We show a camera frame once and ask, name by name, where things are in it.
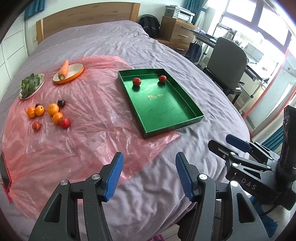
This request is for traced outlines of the pink plastic sheet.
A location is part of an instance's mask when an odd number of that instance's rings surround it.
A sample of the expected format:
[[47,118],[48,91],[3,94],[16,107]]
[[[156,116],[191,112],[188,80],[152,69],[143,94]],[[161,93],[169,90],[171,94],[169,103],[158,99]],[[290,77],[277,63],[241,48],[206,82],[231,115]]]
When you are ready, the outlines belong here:
[[[128,106],[119,70],[130,66],[118,56],[80,58],[83,73],[70,83],[53,84],[57,67],[45,70],[45,84],[31,99],[15,100],[6,114],[1,149],[12,179],[10,196],[21,214],[37,219],[58,183],[85,180],[121,152],[127,180],[152,161],[179,134],[175,131],[143,139]],[[27,109],[45,107],[58,99],[66,104],[62,114],[70,120],[63,129],[48,113],[37,117],[41,128],[32,129]]]

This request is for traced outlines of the grey office chair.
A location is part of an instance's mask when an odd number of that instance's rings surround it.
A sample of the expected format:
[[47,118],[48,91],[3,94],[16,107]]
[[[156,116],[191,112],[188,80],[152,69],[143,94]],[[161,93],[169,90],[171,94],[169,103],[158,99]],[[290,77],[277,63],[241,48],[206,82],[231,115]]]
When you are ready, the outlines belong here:
[[203,72],[218,84],[226,96],[234,95],[234,104],[242,92],[239,83],[247,63],[245,52],[236,43],[220,37]]

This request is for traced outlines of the green rectangular tray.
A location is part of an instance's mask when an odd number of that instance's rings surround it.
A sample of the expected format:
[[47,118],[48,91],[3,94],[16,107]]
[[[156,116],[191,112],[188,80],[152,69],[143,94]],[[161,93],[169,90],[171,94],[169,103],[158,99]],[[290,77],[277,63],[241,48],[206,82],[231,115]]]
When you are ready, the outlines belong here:
[[[159,77],[165,75],[165,83]],[[133,78],[142,80],[133,86]],[[165,69],[119,70],[123,90],[144,139],[189,126],[202,120],[204,114]]]

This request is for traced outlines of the dark plum right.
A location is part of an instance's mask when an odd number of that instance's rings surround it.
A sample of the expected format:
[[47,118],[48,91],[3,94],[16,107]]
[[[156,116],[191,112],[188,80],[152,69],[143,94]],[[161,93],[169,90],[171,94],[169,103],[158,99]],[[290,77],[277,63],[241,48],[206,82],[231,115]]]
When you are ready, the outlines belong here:
[[63,108],[65,106],[65,100],[59,99],[57,101],[57,105],[59,106],[59,108]]

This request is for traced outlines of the orange carrot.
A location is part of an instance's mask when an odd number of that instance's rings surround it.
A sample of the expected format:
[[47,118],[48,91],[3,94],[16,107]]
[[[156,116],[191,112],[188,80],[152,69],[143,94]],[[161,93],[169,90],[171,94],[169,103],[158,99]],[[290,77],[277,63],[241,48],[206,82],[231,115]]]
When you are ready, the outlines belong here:
[[69,71],[69,61],[65,60],[60,70],[58,71],[59,80],[64,80],[68,75],[68,71]]

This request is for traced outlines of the dark blue bag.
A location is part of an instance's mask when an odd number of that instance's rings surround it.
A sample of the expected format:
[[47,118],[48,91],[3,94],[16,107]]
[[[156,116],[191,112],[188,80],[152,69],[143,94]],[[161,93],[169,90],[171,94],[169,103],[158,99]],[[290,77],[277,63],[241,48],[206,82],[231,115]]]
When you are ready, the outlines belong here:
[[200,60],[201,52],[202,42],[200,40],[196,40],[195,42],[189,44],[189,49],[185,54],[185,58],[192,63],[197,63]]

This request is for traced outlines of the red cased smartphone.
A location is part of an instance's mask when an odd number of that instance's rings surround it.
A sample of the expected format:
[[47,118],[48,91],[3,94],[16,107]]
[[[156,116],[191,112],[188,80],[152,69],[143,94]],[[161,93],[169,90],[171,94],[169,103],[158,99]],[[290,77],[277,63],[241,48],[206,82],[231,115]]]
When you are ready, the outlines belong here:
[[1,152],[1,179],[3,183],[3,187],[5,190],[9,190],[12,184],[10,173],[8,171],[8,168],[6,166],[5,158],[4,158],[4,153]]

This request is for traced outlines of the white wardrobe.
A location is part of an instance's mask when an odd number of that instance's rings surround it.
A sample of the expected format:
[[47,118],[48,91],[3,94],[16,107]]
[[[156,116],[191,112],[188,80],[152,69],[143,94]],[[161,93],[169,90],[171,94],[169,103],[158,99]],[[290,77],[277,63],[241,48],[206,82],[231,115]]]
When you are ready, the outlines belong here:
[[1,98],[27,58],[25,24],[17,20],[1,42]]

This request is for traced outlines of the wooden headboard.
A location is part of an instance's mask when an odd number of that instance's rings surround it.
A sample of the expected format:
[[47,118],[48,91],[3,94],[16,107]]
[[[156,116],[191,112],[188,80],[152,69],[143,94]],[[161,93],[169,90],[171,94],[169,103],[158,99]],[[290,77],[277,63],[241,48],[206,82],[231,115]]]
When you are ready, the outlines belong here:
[[136,22],[140,3],[105,2],[85,4],[59,11],[36,22],[37,42],[67,28],[130,20]]

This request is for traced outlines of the grey printer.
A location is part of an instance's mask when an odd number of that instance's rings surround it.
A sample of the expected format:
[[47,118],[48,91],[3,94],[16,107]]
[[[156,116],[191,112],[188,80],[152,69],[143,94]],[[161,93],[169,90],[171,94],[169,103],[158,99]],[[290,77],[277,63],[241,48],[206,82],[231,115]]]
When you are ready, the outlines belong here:
[[165,16],[191,23],[195,14],[180,6],[166,6]]

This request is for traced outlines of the wooden drawer chest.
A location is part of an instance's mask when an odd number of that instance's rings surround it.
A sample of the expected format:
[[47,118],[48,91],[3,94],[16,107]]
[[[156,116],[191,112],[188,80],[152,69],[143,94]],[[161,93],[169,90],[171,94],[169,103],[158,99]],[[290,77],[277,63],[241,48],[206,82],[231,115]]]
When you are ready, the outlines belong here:
[[195,39],[193,34],[195,28],[185,21],[163,16],[156,40],[185,56],[190,43]]

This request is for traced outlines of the orange rimmed plate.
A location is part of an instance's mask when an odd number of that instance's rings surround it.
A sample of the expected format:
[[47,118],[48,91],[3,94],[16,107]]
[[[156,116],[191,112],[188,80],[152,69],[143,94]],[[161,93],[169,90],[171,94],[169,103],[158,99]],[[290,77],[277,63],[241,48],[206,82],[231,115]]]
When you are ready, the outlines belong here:
[[68,75],[65,79],[60,80],[58,78],[58,73],[56,73],[53,76],[52,81],[54,84],[65,84],[65,83],[71,82],[75,78],[79,77],[83,71],[84,71],[83,64],[81,64],[81,63],[71,64],[71,65],[69,65]]

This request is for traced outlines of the green bok choy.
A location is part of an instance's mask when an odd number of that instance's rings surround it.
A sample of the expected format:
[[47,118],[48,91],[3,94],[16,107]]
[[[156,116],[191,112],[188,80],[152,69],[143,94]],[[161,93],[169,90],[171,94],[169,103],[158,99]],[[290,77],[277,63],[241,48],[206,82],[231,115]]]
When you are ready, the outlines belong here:
[[30,96],[40,85],[40,77],[38,74],[32,73],[21,82],[21,98]]

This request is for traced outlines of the teal curtain left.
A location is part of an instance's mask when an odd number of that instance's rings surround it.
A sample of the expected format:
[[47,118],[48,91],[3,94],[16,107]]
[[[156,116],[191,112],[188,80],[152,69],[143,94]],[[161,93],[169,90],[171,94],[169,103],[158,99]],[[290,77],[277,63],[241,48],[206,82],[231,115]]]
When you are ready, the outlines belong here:
[[45,10],[45,0],[34,0],[26,9],[24,13],[24,21],[41,13]]

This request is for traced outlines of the white plate with greens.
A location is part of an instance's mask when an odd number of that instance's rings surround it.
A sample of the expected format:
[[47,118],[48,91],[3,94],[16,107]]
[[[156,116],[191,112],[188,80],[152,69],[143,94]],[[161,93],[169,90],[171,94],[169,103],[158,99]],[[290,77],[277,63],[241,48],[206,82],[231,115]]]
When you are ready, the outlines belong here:
[[21,89],[19,98],[21,100],[29,99],[33,96],[44,84],[45,81],[45,74],[34,74],[25,77],[21,81]]

